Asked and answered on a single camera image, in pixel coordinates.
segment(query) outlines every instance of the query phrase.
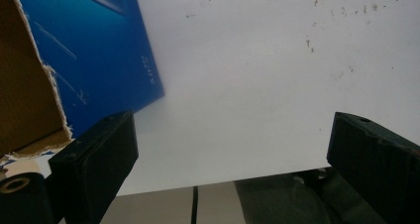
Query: black metal object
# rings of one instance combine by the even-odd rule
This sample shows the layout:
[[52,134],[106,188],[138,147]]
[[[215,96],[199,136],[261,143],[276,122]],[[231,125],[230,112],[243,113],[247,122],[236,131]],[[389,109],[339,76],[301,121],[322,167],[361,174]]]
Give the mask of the black metal object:
[[49,160],[47,179],[1,181],[0,223],[99,223],[138,156],[132,112],[106,117]]
[[328,162],[387,223],[418,223],[420,148],[373,121],[336,113]]

